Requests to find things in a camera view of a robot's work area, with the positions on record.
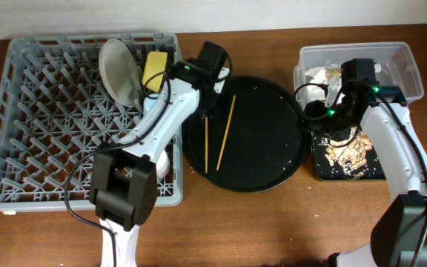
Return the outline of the wooden chopstick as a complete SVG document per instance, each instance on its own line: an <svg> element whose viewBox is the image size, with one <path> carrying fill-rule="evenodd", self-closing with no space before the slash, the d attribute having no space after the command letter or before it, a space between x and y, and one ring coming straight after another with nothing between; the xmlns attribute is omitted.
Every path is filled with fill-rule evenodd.
<svg viewBox="0 0 427 267"><path fill-rule="evenodd" d="M220 165L222 163L222 158L223 158L223 154L224 154L224 151L225 151L225 145L226 145L226 142L227 142L227 139L228 139L228 133L229 133L230 126L231 126L231 120L232 120L232 116L233 116L233 112L234 112L235 103L236 103L236 95L233 95L232 102L231 102L231 107L230 107L230 111L229 111L229 114L228 114L228 120L227 120L227 123L226 123L226 126L225 126L225 132L224 132L224 136L223 136L223 139L222 139L222 145L221 145L221 149L220 149L220 152L219 152L219 158L218 158L217 165L216 165L216 171L219 170Z"/></svg>
<svg viewBox="0 0 427 267"><path fill-rule="evenodd" d="M208 116L205 117L205 173L208 173L208 157L209 157L209 137L208 137Z"/></svg>

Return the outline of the food scraps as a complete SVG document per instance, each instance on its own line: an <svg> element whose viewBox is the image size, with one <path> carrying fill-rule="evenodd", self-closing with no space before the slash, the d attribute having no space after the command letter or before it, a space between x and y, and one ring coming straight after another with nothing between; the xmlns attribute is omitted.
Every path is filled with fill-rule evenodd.
<svg viewBox="0 0 427 267"><path fill-rule="evenodd" d="M355 127L352 131L345 141L333 141L327 137L321 140L333 174L339 174L343 179L358 179L364 175L360 169L368 164L366 155L373 148L371 140L362 130Z"/></svg>

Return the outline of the yellow bowl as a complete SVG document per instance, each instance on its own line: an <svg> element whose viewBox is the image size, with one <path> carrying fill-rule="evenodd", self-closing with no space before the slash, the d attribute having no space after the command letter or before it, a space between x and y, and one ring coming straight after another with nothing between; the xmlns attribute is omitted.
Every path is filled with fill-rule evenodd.
<svg viewBox="0 0 427 267"><path fill-rule="evenodd" d="M163 72L168 62L168 53L161 51L149 52L142 77L142 84L155 93L162 87Z"/></svg>

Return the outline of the pink plastic cup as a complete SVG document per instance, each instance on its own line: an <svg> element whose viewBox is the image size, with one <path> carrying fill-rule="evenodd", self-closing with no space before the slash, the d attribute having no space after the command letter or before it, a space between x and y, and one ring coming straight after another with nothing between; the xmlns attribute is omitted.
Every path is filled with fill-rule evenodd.
<svg viewBox="0 0 427 267"><path fill-rule="evenodd" d="M162 151L156 163L156 175L158 178L164 178L171 170L171 161L166 151Z"/></svg>

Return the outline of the grey round plate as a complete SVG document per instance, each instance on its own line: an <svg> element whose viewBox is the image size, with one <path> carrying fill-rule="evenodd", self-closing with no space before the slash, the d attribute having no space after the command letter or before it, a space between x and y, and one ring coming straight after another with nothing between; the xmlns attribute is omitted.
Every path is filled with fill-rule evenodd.
<svg viewBox="0 0 427 267"><path fill-rule="evenodd" d="M124 106L133 107L140 97L141 74L128 47L109 39L99 52L99 72L106 91Z"/></svg>

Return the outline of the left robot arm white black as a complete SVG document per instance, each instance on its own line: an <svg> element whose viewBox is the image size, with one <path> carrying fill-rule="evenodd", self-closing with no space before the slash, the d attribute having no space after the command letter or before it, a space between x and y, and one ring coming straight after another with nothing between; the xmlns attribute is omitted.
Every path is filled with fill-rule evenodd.
<svg viewBox="0 0 427 267"><path fill-rule="evenodd" d="M98 227L110 236L114 266L134 266L139 227L147 220L157 198L156 164L181 124L197 110L211 109L223 82L226 50L205 42L195 59L177 62L142 82L161 77L164 86L149 113L116 144L101 144L92 154L89 201L94 204Z"/></svg>

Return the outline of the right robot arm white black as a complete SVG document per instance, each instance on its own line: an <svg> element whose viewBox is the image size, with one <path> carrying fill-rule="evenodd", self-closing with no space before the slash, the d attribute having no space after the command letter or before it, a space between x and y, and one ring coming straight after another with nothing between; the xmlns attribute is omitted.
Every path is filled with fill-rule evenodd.
<svg viewBox="0 0 427 267"><path fill-rule="evenodd" d="M427 266L427 154L413 129L407 100L396 85L377 81L373 59L343 63L341 79L332 105L315 100L305 106L302 127L334 140L360 128L376 151L392 203L368 244L332 254L328 264Z"/></svg>

